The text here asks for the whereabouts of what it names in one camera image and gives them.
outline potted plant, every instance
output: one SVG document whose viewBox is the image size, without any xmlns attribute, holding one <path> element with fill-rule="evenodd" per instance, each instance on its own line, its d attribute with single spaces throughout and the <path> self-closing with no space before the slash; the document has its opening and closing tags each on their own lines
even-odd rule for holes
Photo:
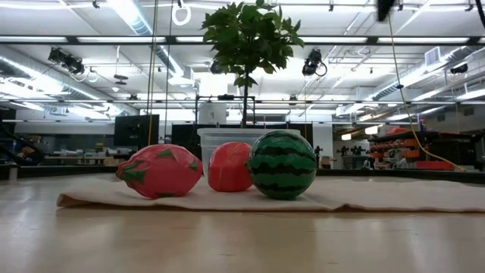
<svg viewBox="0 0 485 273">
<path fill-rule="evenodd" d="M 206 14 L 202 24 L 204 41 L 214 43 L 212 50 L 217 51 L 214 61 L 225 74 L 236 74 L 235 86 L 244 86 L 242 127 L 246 127 L 248 89 L 258 84 L 251 72 L 257 67 L 268 74 L 284 69 L 288 57 L 293 57 L 291 45 L 305 46 L 297 34 L 301 21 L 293 26 L 291 18 L 283 19 L 281 7 L 278 12 L 273 8 L 264 0 L 256 5 L 233 3 Z"/>
</svg>

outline toy fruit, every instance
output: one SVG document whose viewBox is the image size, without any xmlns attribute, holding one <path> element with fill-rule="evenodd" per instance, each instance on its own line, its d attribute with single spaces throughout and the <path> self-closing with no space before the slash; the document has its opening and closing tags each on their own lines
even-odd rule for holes
<svg viewBox="0 0 485 273">
<path fill-rule="evenodd" d="M 310 187 L 317 173 L 310 144 L 284 130 L 256 140 L 248 167 L 256 188 L 273 199 L 295 199 Z"/>
<path fill-rule="evenodd" d="M 251 185 L 245 163 L 251 146 L 246 143 L 225 143 L 214 150 L 209 162 L 209 186 L 218 192 L 241 192 Z"/>
<path fill-rule="evenodd" d="M 116 176 L 150 199 L 184 196 L 202 176 L 202 163 L 183 147 L 158 144 L 121 163 Z"/>
</svg>

